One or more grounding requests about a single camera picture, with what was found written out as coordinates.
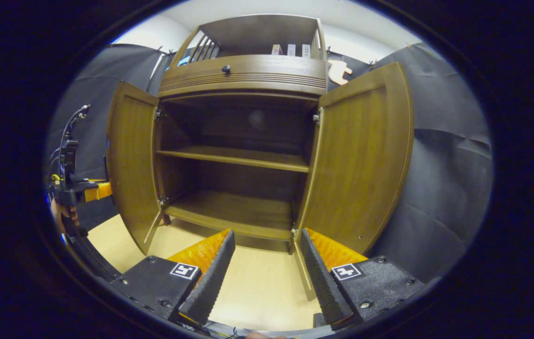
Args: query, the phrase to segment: cabinet shelf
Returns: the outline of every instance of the cabinet shelf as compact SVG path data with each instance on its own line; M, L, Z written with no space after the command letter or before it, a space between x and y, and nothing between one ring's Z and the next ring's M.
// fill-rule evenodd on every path
M238 234L275 240L290 240L290 202L252 198L200 189L179 198L164 212L190 223Z
M275 168L277 170L294 172L308 172L306 162L300 156L291 154L199 145L181 147L172 151L157 151L156 153L161 156L235 163L237 165Z

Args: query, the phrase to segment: open cabinet door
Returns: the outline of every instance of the open cabinet door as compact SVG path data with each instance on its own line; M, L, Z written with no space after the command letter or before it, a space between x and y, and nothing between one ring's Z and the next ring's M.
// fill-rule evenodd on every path
M298 230L364 253L394 211L411 159L413 105L403 68L362 75L323 95L319 107Z
M108 116L106 162L112 195L127 230L147 255L162 217L153 174L159 100L120 82Z

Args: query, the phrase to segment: beige floor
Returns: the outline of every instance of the beige floor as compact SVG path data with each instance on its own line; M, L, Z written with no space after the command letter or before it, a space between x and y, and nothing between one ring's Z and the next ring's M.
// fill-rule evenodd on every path
M217 231L174 219L159 226L149 255L168 258ZM145 256L119 215L89 232L89 240L112 266L125 272ZM264 331L312 328L320 313L317 299L308 301L294 257L283 242L235 236L235 252L210 320Z

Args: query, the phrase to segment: drawer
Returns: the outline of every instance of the drawer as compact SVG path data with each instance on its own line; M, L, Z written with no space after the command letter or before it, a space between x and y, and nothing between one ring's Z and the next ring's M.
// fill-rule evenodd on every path
M222 71L230 66L230 72ZM169 69L159 97L215 90L274 90L320 96L327 90L323 60L298 56L224 56Z

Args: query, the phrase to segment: wooden cutout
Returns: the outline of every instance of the wooden cutout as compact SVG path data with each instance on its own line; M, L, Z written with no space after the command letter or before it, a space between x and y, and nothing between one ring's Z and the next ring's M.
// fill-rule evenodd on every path
M346 67L346 63L341 60L328 60L332 66L329 67L329 79L339 85L348 83L348 80L344 79L344 73L352 74L352 69Z

